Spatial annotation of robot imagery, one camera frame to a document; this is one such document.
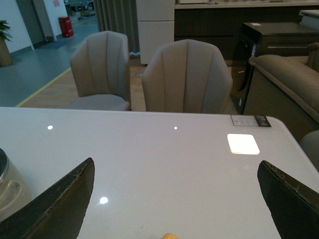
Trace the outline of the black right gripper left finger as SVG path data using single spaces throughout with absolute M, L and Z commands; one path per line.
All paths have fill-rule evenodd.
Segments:
M 95 165 L 88 158 L 0 224 L 2 239 L 75 239 L 93 192 Z

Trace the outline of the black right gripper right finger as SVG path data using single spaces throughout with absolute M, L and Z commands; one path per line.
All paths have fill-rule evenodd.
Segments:
M 283 239 L 319 237 L 319 194 L 266 160 L 258 167 L 262 196 Z

